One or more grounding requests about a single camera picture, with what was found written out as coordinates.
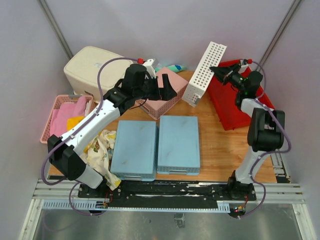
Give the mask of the pink perforated basket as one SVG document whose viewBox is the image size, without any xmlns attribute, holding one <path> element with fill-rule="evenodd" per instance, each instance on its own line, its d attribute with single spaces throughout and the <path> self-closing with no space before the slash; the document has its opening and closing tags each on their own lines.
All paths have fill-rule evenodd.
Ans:
<svg viewBox="0 0 320 240">
<path fill-rule="evenodd" d="M 167 67 L 164 67 L 158 73 L 156 73 L 156 76 L 158 77 L 158 85 L 160 88 L 163 87 L 163 74 L 168 75 L 168 80 L 174 91 L 177 93 L 177 96 L 169 101 L 147 100 L 146 103 L 141 106 L 146 111 L 146 113 L 154 120 L 158 120 L 162 115 L 166 114 L 175 104 L 177 104 L 182 99 L 182 96 L 189 83 L 177 73 L 173 72 Z"/>
</svg>

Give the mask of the white perforated basket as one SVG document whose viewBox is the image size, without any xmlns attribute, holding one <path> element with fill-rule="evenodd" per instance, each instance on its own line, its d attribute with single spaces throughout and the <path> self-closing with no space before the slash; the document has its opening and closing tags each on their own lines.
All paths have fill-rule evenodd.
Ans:
<svg viewBox="0 0 320 240">
<path fill-rule="evenodd" d="M 183 101 L 192 107 L 199 103 L 214 76 L 210 67 L 219 65 L 226 49 L 226 45 L 213 41 L 209 43 L 184 91 Z"/>
</svg>

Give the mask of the red plastic tray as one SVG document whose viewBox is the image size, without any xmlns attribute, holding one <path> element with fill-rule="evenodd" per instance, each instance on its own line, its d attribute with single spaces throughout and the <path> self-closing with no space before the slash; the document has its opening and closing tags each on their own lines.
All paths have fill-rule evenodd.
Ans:
<svg viewBox="0 0 320 240">
<path fill-rule="evenodd" d="M 239 62 L 240 59 L 230 60 L 221 62 L 218 66 L 229 67 Z M 239 72 L 243 77 L 247 77 L 251 72 L 251 68 L 245 66 L 242 67 Z M 232 89 L 230 83 L 223 86 L 214 75 L 207 88 L 207 92 L 225 131 L 248 127 L 250 125 L 251 118 L 246 113 L 240 111 L 235 105 L 237 91 Z M 261 103 L 274 109 L 266 93 L 264 93 L 259 100 Z"/>
</svg>

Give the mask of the blue perforated basket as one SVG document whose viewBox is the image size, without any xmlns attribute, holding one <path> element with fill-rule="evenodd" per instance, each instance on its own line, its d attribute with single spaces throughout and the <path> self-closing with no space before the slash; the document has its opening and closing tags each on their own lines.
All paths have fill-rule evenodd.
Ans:
<svg viewBox="0 0 320 240">
<path fill-rule="evenodd" d="M 155 121 L 120 120 L 110 171 L 122 181 L 154 181 L 157 131 Z"/>
<path fill-rule="evenodd" d="M 200 168 L 198 118 L 196 116 L 161 116 L 157 173 L 197 176 Z"/>
</svg>

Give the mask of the large cream laundry basket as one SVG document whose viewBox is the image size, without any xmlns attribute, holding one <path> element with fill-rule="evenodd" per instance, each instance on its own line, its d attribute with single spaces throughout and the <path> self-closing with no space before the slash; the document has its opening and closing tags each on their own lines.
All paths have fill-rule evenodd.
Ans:
<svg viewBox="0 0 320 240">
<path fill-rule="evenodd" d="M 90 95 L 95 102 L 101 100 L 98 88 L 98 72 L 107 61 L 121 56 L 102 48 L 86 46 L 65 65 L 63 71 L 77 95 Z M 105 94 L 125 75 L 132 60 L 115 60 L 105 66 L 100 74 L 100 85 Z"/>
</svg>

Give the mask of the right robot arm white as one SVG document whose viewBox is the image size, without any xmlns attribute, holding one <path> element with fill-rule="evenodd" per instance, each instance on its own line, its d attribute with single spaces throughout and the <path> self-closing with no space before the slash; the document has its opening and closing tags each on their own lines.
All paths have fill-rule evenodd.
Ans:
<svg viewBox="0 0 320 240">
<path fill-rule="evenodd" d="M 269 108 L 260 102 L 260 96 L 257 95 L 264 72 L 254 70 L 244 77 L 239 73 L 241 66 L 241 63 L 237 63 L 209 67 L 222 85 L 230 84 L 236 88 L 235 106 L 250 117 L 248 152 L 242 164 L 228 178 L 227 185 L 222 188 L 232 200 L 252 194 L 258 169 L 269 155 L 283 146 L 285 138 L 285 113 Z"/>
</svg>

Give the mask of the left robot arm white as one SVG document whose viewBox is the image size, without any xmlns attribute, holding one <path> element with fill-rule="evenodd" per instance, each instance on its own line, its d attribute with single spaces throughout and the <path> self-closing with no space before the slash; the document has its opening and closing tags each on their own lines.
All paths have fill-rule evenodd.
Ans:
<svg viewBox="0 0 320 240">
<path fill-rule="evenodd" d="M 102 96 L 97 109 L 90 112 L 65 135 L 52 135 L 47 142 L 48 160 L 68 180 L 81 182 L 89 187 L 96 198 L 107 193 L 103 176 L 88 166 L 81 158 L 85 147 L 108 124 L 132 108 L 137 100 L 169 101 L 177 96 L 168 74 L 158 77 L 144 64 L 133 63 L 124 77 Z"/>
</svg>

